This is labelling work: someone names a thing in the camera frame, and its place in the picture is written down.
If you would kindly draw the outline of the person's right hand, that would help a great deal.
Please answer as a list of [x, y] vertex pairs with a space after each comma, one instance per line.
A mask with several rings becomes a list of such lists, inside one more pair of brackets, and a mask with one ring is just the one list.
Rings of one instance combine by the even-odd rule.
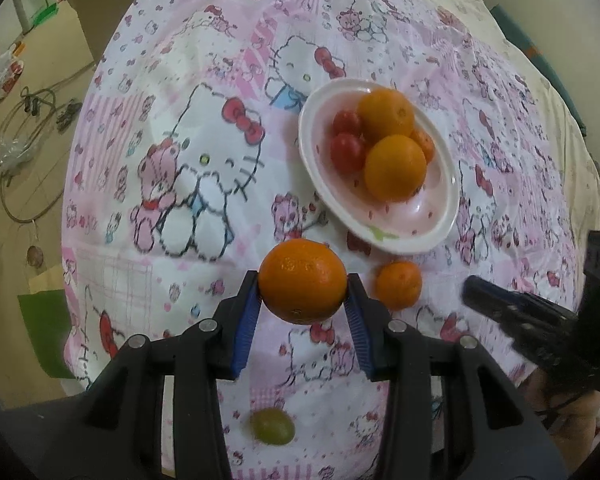
[[572, 474], [588, 458], [600, 410], [600, 392], [561, 392], [548, 383], [542, 370], [535, 370], [521, 385], [524, 397], [536, 412], [550, 411], [557, 422], [550, 435]]

